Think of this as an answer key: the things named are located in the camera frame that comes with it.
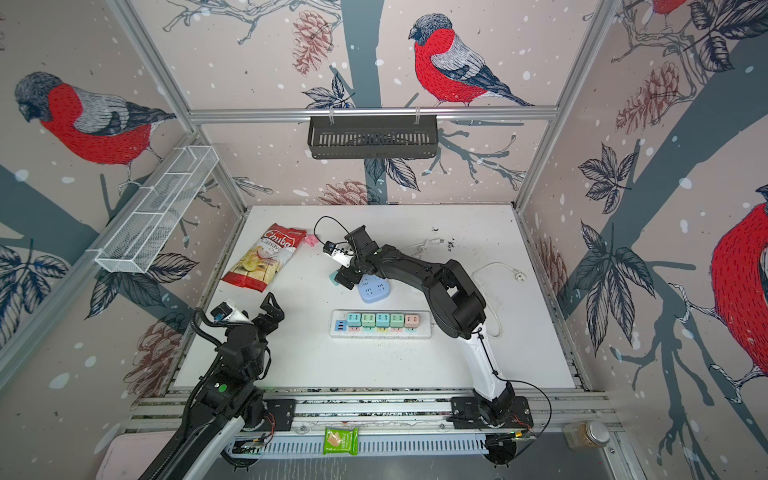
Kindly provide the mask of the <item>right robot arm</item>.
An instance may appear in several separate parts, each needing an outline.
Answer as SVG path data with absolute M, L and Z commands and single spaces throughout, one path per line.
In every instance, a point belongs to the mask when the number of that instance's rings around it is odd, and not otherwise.
M 456 340 L 472 378 L 472 394 L 451 399 L 448 421 L 457 429 L 533 429 L 528 400 L 516 394 L 513 382 L 501 377 L 487 343 L 486 300 L 456 260 L 428 262 L 396 247 L 378 245 L 361 226 L 337 244 L 325 242 L 323 252 L 340 264 L 335 280 L 347 289 L 365 275 L 402 282 L 425 297 L 437 327 Z

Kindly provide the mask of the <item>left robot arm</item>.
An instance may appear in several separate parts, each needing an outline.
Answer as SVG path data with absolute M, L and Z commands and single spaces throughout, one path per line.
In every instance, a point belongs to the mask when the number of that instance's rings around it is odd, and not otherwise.
M 236 469 L 246 468 L 225 447 L 242 429 L 255 429 L 264 421 L 269 424 L 267 436 L 274 435 L 277 423 L 257 383 L 272 363 L 267 336 L 285 313 L 272 293 L 260 309 L 255 318 L 242 320 L 227 302 L 212 310 L 212 318 L 201 308 L 194 310 L 191 328 L 214 346 L 214 360 L 187 398 L 180 426 L 141 474 L 143 479 L 201 479 L 219 457 Z

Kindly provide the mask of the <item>pink USB charger plug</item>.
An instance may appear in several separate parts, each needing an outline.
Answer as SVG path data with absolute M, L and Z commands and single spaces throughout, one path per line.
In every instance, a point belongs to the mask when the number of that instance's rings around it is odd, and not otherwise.
M 420 325 L 420 316 L 418 314 L 408 314 L 404 319 L 404 327 L 407 329 L 417 329 Z

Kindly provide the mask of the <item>blue square power socket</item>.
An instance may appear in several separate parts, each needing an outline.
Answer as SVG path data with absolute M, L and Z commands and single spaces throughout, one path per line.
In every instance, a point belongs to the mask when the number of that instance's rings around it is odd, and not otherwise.
M 384 300 L 391 293 L 389 282 L 375 275 L 363 275 L 357 290 L 362 301 L 367 304 Z

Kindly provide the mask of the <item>white multicolour power strip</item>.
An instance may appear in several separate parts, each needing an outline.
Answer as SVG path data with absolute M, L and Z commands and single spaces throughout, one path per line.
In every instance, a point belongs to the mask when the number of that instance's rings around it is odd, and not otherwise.
M 331 338 L 430 339 L 432 315 L 422 310 L 334 310 L 329 324 Z

